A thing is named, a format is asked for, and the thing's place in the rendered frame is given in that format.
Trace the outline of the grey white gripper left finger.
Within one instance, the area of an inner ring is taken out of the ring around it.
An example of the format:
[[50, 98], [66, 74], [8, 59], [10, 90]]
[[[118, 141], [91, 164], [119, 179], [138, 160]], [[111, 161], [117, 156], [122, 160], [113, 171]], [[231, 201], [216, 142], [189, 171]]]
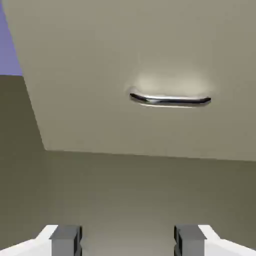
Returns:
[[81, 225], [46, 225], [36, 238], [0, 250], [0, 256], [83, 256]]

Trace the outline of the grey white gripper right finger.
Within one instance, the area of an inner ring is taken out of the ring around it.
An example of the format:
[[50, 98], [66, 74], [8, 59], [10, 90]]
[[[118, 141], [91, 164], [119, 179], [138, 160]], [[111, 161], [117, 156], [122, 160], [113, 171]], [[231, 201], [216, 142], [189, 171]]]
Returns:
[[222, 239], [208, 224], [176, 224], [174, 256], [256, 256], [256, 249]]

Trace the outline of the beige cabinet drawer front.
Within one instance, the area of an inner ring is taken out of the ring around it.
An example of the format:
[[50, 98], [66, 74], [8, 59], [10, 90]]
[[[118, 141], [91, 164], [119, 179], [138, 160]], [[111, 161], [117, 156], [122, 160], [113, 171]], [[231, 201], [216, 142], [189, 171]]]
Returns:
[[256, 0], [1, 1], [45, 149], [256, 161]]

